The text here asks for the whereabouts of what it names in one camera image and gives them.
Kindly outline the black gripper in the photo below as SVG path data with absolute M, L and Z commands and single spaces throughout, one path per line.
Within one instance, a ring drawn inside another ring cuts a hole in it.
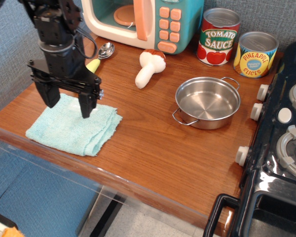
M 53 108 L 60 100 L 60 89 L 78 94 L 81 114 L 84 119 L 97 105 L 103 91 L 101 79 L 86 68 L 84 46 L 82 43 L 67 45 L 47 45 L 40 43 L 44 59 L 30 60 L 32 80 L 46 106 Z

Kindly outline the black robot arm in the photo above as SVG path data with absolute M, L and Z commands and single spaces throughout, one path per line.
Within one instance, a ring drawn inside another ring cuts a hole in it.
M 91 36 L 79 27 L 81 9 L 72 0 L 23 0 L 39 36 L 43 60 L 30 60 L 32 80 L 44 103 L 52 108 L 60 89 L 78 94 L 83 118 L 88 118 L 103 91 L 101 79 L 87 69 L 83 38 Z

